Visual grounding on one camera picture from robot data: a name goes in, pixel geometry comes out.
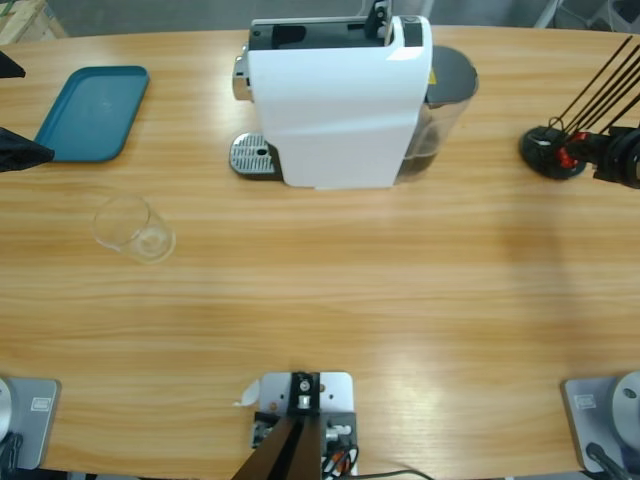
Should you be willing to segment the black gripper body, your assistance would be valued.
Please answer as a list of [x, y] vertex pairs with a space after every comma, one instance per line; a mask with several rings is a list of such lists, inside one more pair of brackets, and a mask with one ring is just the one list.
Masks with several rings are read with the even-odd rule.
[[613, 141], [607, 160], [611, 181], [632, 189], [639, 188], [639, 128], [611, 127]]

